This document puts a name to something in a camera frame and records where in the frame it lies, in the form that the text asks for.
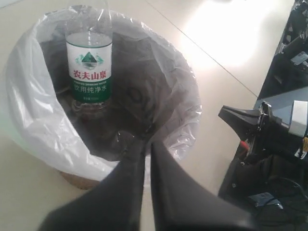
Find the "white plastic bag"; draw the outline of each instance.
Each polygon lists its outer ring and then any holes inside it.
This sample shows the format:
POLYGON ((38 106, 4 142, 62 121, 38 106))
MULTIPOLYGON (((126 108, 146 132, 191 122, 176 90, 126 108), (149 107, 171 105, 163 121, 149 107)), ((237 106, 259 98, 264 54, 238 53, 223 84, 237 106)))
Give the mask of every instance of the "white plastic bag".
MULTIPOLYGON (((17 42, 0 83, 1 127, 51 167, 102 180, 117 161, 90 154, 55 94, 69 81, 64 24, 70 13, 44 15, 17 42)), ((195 141, 201 114, 194 75, 181 53, 146 25, 111 14, 113 97, 138 120, 155 124, 150 140, 163 139, 181 159, 195 141)), ((148 179, 149 156, 146 163, 148 179)))

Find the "floor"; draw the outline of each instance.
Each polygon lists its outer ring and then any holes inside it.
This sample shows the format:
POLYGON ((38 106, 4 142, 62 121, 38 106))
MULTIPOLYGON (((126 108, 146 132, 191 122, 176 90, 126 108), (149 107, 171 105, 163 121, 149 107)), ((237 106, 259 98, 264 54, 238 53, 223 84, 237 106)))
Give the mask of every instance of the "floor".
MULTIPOLYGON (((0 9, 0 69, 18 38, 63 0, 24 0, 0 9)), ((203 105, 196 143, 181 166, 218 193, 239 139, 217 114, 222 105, 252 108, 294 0, 109 0, 110 8, 143 21, 183 53, 203 105)), ((33 231, 44 216, 82 193, 57 171, 4 135, 0 139, 0 226, 33 231)), ((154 230, 150 189, 144 191, 141 228, 154 230)))

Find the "plastic trash bag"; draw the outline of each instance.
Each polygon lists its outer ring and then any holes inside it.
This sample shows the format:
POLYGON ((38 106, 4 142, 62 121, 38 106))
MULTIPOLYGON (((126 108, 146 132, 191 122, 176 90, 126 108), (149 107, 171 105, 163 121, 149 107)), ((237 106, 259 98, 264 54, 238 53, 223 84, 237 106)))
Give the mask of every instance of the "plastic trash bag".
POLYGON ((51 167, 91 180, 107 176, 137 137, 164 140, 182 159, 201 104, 181 53, 143 23, 111 12, 113 107, 107 119, 82 121, 70 109, 64 25, 72 11, 45 14, 17 42, 0 81, 1 127, 51 167))

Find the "mountain logo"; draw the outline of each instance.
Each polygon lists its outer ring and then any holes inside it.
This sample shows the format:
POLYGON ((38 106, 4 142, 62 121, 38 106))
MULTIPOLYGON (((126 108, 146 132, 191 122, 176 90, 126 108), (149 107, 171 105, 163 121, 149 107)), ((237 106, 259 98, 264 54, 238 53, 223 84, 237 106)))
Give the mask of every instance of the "mountain logo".
POLYGON ((104 61, 99 55, 94 57, 90 52, 88 52, 86 56, 83 56, 82 54, 78 56, 75 59, 75 62, 87 70, 93 70, 97 66, 102 65, 104 61))

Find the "beige floor tile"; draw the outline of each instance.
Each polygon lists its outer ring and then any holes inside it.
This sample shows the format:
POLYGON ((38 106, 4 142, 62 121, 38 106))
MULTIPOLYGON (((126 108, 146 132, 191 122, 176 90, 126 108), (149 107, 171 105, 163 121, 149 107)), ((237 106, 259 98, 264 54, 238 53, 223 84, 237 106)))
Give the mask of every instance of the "beige floor tile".
POLYGON ((83 193, 2 135, 0 152, 2 231, 35 231, 50 210, 83 193))
POLYGON ((294 0, 147 0, 258 95, 294 0))
MULTIPOLYGON (((8 44, 6 48, 1 47, 4 54, 8 55, 22 32, 40 15, 63 5, 60 0, 52 4, 44 4, 47 0, 41 0, 42 3, 31 15, 23 14, 21 17, 27 3, 35 4, 37 1, 25 0, 0 11, 0 19, 14 15, 8 24, 0 20, 0 29, 16 27, 18 30, 0 38, 0 42, 8 44)), ((196 145, 181 165, 196 181, 217 193, 239 141, 217 114, 224 104, 252 108, 256 97, 145 1, 134 0, 132 3, 114 0, 111 9, 146 23, 172 42, 191 64, 204 112, 196 145)), ((4 217, 0 219, 1 230, 32 231, 49 210, 82 194, 67 184, 56 171, 23 152, 12 142, 3 140, 0 150, 0 184, 7 184, 0 193, 0 202, 4 204, 1 207, 6 208, 0 210, 0 217, 4 217)), ((150 189, 145 189, 144 193, 141 226, 145 231, 154 230, 150 189)))

